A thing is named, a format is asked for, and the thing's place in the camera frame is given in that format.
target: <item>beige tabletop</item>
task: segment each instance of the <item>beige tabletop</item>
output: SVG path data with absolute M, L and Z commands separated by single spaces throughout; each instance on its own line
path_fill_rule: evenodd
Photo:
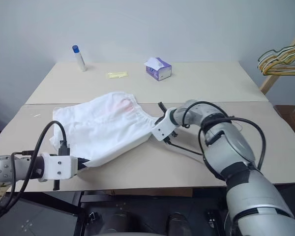
M 267 141 L 264 175 L 273 183 L 295 182 L 295 133 L 274 111 L 267 98 L 240 67 L 238 62 L 172 63 L 173 75 L 156 81 L 145 72 L 142 63 L 89 63 L 88 71 L 79 71 L 74 62 L 57 63 L 37 87 L 14 119 L 0 134 L 0 155 L 33 149 L 45 125 L 52 120 L 55 107 L 90 101 L 112 91 L 135 95 L 142 108 L 152 116 L 162 115 L 156 105 L 179 106 L 188 99 L 215 102 L 229 115 L 247 118 L 264 131 Z M 129 76 L 107 79 L 107 72 L 127 71 Z M 261 140 L 253 127 L 235 123 L 243 133 L 256 159 Z M 173 143 L 199 150 L 198 127 L 179 128 Z M 56 153 L 47 133 L 41 151 Z M 17 183 L 17 190 L 22 184 Z M 60 182 L 61 191 L 223 186 L 202 163 L 173 153 L 153 137 L 97 168 L 84 170 Z M 26 191 L 51 191 L 53 182 L 31 180 Z
M 295 134 L 272 108 L 269 102 L 220 102 L 225 111 L 237 117 L 248 118 L 257 123 L 265 133 L 267 149 L 262 167 L 264 175 L 273 183 L 295 182 Z M 14 119 L 0 134 L 0 155 L 14 151 L 33 149 L 41 130 L 52 120 L 55 107 L 69 104 L 24 105 Z M 179 104 L 165 104 L 166 107 Z M 156 104 L 141 104 L 152 116 L 160 116 Z M 261 140 L 253 127 L 235 123 L 259 159 Z M 173 143 L 199 150 L 197 143 L 198 127 L 180 128 L 177 140 Z M 56 153 L 49 144 L 52 129 L 47 133 L 41 151 Z M 17 190 L 22 181 L 17 183 Z M 199 161 L 166 149 L 163 142 L 153 137 L 98 168 L 90 168 L 78 176 L 60 182 L 61 191 L 157 188 L 157 187 L 200 187 L 223 186 Z M 26 191 L 52 191 L 53 182 L 39 183 L 31 180 Z

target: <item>white fabric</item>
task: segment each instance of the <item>white fabric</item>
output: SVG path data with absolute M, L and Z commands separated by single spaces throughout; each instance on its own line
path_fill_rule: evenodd
M 56 108 L 53 120 L 64 126 L 70 154 L 96 167 L 145 142 L 157 118 L 146 114 L 132 94 L 111 92 L 87 103 Z M 55 125 L 50 142 L 56 150 L 60 140 L 62 134 Z

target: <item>glue stick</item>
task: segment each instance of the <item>glue stick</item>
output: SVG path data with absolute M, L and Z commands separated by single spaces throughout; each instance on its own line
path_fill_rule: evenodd
M 75 58 L 77 60 L 78 65 L 79 65 L 79 68 L 82 71 L 86 71 L 87 67 L 85 66 L 85 63 L 83 61 L 82 55 L 81 55 L 80 50 L 79 50 L 79 47 L 77 45 L 73 45 L 72 49 L 74 51 L 74 55 L 75 55 Z

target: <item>cardboard box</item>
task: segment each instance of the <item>cardboard box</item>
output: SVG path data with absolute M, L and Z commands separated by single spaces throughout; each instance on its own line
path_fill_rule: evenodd
M 290 125 L 295 132 L 295 106 L 276 105 L 274 106 L 278 114 Z
M 159 68 L 159 66 L 152 66 L 152 65 L 147 66 L 146 65 L 147 73 L 158 81 L 164 80 L 164 79 L 170 77 L 172 75 L 172 66 L 170 64 L 168 64 L 167 62 L 163 61 L 161 58 L 154 58 L 154 59 L 157 59 L 162 64 L 162 67 Z

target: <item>tissue box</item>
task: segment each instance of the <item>tissue box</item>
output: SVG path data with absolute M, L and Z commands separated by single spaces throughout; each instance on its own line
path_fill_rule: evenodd
M 170 77 L 172 75 L 172 66 L 169 65 L 168 63 L 164 62 L 163 60 L 161 60 L 161 58 L 154 58 L 154 60 L 157 59 L 161 64 L 162 67 L 159 68 L 158 67 L 151 67 L 148 66 L 149 63 L 146 63 L 146 71 L 149 75 L 151 75 L 152 77 L 154 77 L 156 80 L 160 81 L 160 80 L 164 80 L 168 77 Z

